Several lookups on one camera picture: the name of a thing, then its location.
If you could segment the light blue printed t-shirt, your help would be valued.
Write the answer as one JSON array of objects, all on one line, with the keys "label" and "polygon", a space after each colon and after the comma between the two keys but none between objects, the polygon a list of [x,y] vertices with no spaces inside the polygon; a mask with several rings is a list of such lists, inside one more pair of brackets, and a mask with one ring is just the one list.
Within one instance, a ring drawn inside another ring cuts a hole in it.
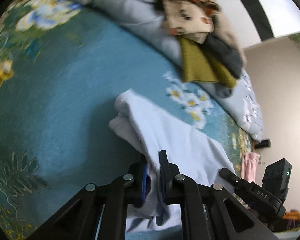
[{"label": "light blue printed t-shirt", "polygon": [[219,183],[230,193],[234,187],[219,176],[221,168],[234,170],[221,144],[172,116],[129,89],[115,101],[118,116],[109,122],[115,134],[142,153],[148,162],[150,192],[142,207],[128,208],[127,232],[165,230],[181,224],[179,205],[165,205],[161,196],[159,152],[198,184]]}]

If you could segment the beige floral garment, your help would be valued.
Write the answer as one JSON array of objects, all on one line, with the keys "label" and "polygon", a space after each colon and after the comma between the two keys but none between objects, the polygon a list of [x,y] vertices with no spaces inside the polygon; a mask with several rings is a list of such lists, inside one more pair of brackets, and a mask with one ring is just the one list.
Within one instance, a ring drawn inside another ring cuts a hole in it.
[{"label": "beige floral garment", "polygon": [[182,36],[198,44],[209,34],[237,50],[243,65],[247,64],[244,51],[226,14],[215,0],[161,0],[166,20],[165,27],[173,36]]}]

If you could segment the mustard yellow knit sweater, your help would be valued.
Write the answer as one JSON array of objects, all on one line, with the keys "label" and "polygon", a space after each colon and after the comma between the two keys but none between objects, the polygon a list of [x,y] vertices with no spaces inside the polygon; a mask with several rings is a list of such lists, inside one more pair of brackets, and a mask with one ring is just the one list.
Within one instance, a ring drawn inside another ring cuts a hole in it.
[{"label": "mustard yellow knit sweater", "polygon": [[218,83],[233,89],[237,79],[207,50],[201,50],[194,41],[180,38],[183,59],[183,82]]}]

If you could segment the dark grey garment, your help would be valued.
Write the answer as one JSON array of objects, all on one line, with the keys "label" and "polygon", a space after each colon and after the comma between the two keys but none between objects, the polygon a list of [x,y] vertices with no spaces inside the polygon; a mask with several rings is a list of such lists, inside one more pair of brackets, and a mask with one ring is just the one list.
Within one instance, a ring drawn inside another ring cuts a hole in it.
[{"label": "dark grey garment", "polygon": [[212,33],[207,35],[203,48],[222,63],[235,79],[240,78],[244,62],[237,49],[226,44]]}]

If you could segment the dark clothes pile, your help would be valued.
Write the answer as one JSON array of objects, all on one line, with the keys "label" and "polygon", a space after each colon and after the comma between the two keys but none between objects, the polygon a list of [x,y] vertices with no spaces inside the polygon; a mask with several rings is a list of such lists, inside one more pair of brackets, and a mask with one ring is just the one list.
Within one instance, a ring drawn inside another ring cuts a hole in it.
[{"label": "dark clothes pile", "polygon": [[300,229],[300,212],[290,210],[273,224],[274,232],[295,231]]}]

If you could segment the black box on wall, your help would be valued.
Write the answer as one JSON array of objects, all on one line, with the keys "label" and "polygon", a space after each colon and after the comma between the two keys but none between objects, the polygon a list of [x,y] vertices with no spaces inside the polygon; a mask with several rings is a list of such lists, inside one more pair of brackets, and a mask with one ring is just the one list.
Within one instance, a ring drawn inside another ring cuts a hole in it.
[{"label": "black box on wall", "polygon": [[262,140],[258,144],[255,145],[255,148],[270,148],[271,147],[271,141],[269,139]]}]

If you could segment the teal floral bed blanket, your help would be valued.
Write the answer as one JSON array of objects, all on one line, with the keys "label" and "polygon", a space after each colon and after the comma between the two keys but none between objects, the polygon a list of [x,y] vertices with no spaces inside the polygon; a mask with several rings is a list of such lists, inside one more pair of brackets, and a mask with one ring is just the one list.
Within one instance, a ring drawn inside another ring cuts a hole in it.
[{"label": "teal floral bed blanket", "polygon": [[251,137],[205,90],[105,14],[72,0],[14,0],[0,19],[0,227],[26,239],[87,183],[140,154],[109,129],[133,89],[218,141],[235,170]]}]

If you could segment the pink cloth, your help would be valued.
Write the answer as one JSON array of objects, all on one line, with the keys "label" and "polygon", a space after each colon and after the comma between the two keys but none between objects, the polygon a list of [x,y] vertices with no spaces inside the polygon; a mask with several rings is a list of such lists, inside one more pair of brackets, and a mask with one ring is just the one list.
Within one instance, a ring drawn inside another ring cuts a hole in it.
[{"label": "pink cloth", "polygon": [[241,162],[241,178],[250,182],[255,182],[256,170],[260,155],[255,152],[249,152],[243,155]]}]

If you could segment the grey blue floral quilt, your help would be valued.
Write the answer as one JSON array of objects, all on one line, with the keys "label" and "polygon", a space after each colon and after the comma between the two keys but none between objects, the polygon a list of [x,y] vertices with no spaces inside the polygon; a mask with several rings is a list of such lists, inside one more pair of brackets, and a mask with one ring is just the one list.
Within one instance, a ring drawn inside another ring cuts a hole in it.
[{"label": "grey blue floral quilt", "polygon": [[[116,21],[137,37],[161,52],[181,69],[183,59],[179,43],[182,36],[173,36],[165,27],[165,12],[161,0],[74,0],[94,7]],[[218,83],[195,82],[208,92],[233,117],[240,128],[255,141],[263,136],[263,120],[250,77],[243,65],[240,78],[233,89]]]}]

